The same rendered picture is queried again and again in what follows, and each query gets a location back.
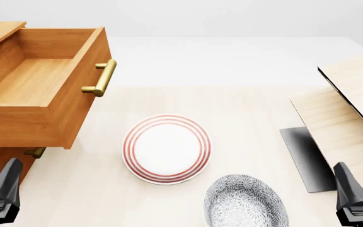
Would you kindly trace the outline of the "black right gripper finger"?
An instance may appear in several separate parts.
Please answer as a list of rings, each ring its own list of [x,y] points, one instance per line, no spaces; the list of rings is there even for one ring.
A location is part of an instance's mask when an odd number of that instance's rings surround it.
[[[351,211],[363,211],[363,188],[352,175],[344,162],[338,162],[334,167],[337,185],[337,211],[347,208]]]

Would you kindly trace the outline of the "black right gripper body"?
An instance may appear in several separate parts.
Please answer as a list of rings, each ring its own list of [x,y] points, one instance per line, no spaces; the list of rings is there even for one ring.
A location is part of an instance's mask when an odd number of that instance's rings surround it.
[[[337,206],[336,215],[342,226],[363,227],[363,206]]]

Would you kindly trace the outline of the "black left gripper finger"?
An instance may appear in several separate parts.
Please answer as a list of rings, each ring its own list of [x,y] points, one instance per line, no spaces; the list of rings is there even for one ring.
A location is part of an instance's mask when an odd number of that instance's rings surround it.
[[[11,204],[20,207],[19,186],[23,164],[11,158],[0,172],[0,209]]]

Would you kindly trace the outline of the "open wooden drawer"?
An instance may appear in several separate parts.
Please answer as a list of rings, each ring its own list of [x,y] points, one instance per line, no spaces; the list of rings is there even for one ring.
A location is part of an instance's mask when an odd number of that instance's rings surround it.
[[[21,28],[0,43],[0,147],[72,147],[113,59],[104,28]]]

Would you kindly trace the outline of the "pale wooden box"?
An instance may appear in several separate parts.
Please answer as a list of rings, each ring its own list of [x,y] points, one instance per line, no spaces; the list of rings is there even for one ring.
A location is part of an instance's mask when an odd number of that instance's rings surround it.
[[[344,162],[363,187],[363,54],[318,71],[329,86],[291,103],[328,165]]]

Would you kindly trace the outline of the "grey patterned bowl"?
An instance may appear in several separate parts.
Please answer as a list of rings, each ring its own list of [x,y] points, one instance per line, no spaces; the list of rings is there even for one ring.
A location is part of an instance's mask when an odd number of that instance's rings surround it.
[[[279,195],[249,175],[225,175],[204,196],[207,227],[289,227],[289,215]]]

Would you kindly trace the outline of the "white plate with red rings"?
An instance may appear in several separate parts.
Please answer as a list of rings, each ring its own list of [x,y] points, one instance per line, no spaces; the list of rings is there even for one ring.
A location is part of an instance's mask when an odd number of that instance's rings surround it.
[[[120,152],[125,167],[138,179],[176,185],[205,170],[212,141],[196,120],[164,113],[136,123],[124,136]]]

